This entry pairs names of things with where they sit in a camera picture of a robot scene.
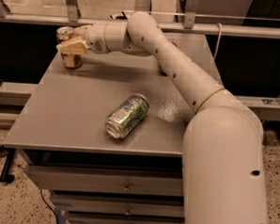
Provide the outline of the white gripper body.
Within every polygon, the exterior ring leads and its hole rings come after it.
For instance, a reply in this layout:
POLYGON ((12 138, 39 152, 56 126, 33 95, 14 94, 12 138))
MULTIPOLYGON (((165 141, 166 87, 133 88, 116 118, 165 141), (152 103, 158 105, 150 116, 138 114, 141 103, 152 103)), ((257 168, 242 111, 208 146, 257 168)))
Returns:
POLYGON ((105 24, 95 23, 91 25, 85 32, 85 40, 89 49, 97 54, 106 53, 106 43, 104 38, 105 24))

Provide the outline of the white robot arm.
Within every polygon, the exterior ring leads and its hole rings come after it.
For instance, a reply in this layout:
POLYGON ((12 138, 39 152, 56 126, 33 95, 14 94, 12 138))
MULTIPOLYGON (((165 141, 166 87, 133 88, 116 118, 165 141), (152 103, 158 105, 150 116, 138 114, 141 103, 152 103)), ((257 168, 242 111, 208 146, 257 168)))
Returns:
POLYGON ((154 18, 76 28, 63 55, 149 53, 194 112, 182 140, 185 224, 269 224, 262 123, 257 115, 169 41, 154 18))

